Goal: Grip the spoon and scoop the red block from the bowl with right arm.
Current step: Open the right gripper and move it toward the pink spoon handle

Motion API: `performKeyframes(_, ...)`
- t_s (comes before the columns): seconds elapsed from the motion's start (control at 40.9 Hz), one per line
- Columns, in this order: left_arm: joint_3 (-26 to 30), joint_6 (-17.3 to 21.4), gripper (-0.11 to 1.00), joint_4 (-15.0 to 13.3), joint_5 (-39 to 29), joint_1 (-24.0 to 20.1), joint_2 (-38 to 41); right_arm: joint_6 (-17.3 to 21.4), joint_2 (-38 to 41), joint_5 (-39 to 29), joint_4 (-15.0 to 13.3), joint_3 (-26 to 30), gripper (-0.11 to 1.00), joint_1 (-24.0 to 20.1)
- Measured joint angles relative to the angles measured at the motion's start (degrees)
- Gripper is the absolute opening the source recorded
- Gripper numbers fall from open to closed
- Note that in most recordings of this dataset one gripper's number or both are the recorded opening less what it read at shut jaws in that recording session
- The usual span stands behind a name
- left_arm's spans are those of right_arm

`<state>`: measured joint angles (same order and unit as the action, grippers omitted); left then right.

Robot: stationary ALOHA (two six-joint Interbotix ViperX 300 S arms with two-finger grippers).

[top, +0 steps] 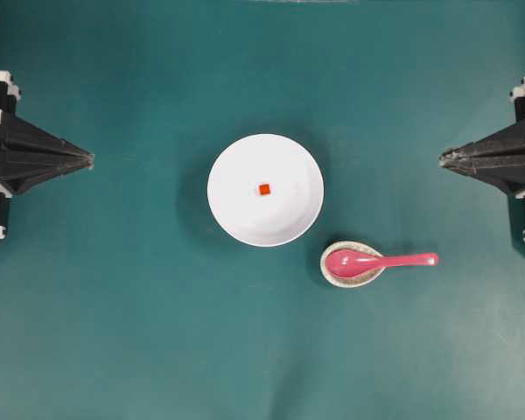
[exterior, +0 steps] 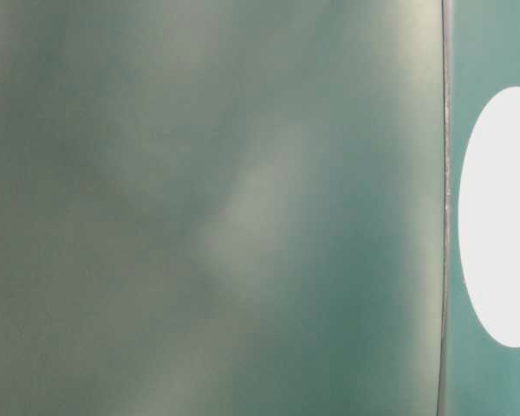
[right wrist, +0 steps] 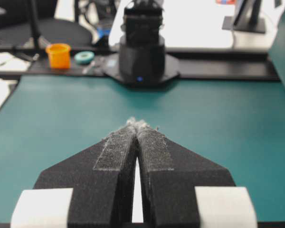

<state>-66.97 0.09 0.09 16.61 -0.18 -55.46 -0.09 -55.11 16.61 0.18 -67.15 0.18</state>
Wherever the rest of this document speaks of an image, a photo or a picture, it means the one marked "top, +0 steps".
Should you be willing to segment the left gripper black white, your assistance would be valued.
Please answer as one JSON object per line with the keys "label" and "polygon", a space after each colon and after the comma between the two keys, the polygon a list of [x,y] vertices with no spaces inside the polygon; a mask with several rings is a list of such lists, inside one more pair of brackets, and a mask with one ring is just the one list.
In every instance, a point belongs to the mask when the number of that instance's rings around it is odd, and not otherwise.
{"label": "left gripper black white", "polygon": [[69,157],[28,157],[0,162],[0,241],[7,233],[12,195],[83,169],[92,169],[95,156],[13,115],[20,99],[11,73],[0,71],[0,151],[22,151]]}

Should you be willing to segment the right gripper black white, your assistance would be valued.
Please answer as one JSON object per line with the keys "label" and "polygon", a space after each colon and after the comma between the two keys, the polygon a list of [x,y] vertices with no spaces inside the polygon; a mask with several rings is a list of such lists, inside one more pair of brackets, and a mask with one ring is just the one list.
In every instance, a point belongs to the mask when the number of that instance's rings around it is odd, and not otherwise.
{"label": "right gripper black white", "polygon": [[[494,186],[521,201],[525,213],[525,160],[461,160],[525,155],[525,76],[510,94],[516,123],[457,148],[446,150],[439,165],[457,174]],[[525,242],[525,228],[522,232]]]}

